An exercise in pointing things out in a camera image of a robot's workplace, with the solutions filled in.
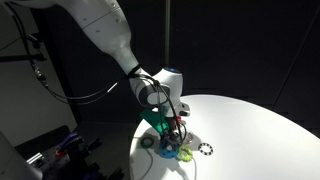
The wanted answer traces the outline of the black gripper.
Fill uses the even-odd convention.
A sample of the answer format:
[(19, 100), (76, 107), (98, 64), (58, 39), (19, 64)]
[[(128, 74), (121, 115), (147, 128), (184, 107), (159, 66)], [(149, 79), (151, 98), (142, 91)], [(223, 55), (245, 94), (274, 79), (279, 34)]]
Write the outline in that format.
[(183, 144), (186, 138), (186, 127), (180, 116), (163, 118), (162, 138), (173, 145), (181, 146)]

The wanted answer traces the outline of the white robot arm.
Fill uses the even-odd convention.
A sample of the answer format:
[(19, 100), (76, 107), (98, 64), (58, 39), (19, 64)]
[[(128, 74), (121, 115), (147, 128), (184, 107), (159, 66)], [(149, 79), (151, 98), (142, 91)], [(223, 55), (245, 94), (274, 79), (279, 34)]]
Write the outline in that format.
[(138, 63), (130, 46), (131, 30), (117, 0), (10, 0), (25, 7), (44, 9), (60, 6), (77, 22), (85, 35), (102, 52), (113, 57), (126, 74), (138, 102), (147, 108), (157, 108), (162, 120), (156, 125), (168, 142), (180, 145), (185, 135), (178, 122), (188, 116), (190, 108), (180, 101), (183, 75), (165, 67), (150, 75)]

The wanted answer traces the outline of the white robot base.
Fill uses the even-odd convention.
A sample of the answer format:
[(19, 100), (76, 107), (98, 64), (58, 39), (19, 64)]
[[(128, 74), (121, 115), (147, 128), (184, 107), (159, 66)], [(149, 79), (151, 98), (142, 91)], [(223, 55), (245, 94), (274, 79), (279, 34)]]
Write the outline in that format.
[(0, 180), (42, 180), (43, 174), (31, 166), (0, 132)]

